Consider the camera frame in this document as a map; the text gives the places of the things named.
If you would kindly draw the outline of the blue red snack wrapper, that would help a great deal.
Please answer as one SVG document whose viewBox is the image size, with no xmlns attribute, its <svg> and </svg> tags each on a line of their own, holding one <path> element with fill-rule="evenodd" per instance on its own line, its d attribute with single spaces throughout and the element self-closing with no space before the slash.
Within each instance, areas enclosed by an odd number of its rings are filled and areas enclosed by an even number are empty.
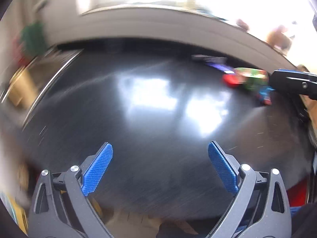
<svg viewBox="0 0 317 238">
<path fill-rule="evenodd" d="M 225 73 L 223 81 L 231 88 L 244 88 L 250 91 L 263 105 L 271 105 L 269 75 L 265 70 L 237 67 Z"/>
</svg>

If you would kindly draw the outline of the purple toothpaste tube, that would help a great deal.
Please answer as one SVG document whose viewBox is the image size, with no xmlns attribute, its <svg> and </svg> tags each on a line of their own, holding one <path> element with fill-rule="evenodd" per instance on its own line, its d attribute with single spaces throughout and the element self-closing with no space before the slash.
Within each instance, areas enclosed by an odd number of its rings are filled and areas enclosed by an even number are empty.
<svg viewBox="0 0 317 238">
<path fill-rule="evenodd" d="M 213 67 L 224 74 L 234 74 L 234 68 L 227 65 L 226 57 L 215 57 L 203 54 L 193 54 L 191 59 L 194 61 L 204 62 L 206 65 Z"/>
</svg>

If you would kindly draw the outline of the yellow plastic mug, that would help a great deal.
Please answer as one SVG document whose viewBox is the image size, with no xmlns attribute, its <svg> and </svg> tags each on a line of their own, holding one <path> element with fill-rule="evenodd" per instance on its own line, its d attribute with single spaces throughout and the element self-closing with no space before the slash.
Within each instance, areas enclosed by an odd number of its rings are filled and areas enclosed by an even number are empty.
<svg viewBox="0 0 317 238">
<path fill-rule="evenodd" d="M 8 98 L 14 106 L 25 110 L 32 106 L 38 97 L 38 90 L 26 67 L 20 67 L 12 76 L 8 92 Z"/>
</svg>

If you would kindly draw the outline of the stainless steel sink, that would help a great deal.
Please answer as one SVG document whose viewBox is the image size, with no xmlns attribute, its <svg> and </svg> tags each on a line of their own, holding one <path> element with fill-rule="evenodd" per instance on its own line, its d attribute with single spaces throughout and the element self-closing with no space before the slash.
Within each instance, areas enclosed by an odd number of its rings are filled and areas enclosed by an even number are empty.
<svg viewBox="0 0 317 238">
<path fill-rule="evenodd" d="M 42 57 L 34 58 L 26 67 L 38 90 L 38 97 L 28 109 L 16 107 L 8 98 L 9 82 L 16 71 L 6 71 L 1 76 L 1 128 L 17 129 L 24 127 L 32 118 L 33 111 L 44 95 L 59 77 L 82 54 L 81 49 L 62 51 L 55 47 Z"/>
</svg>

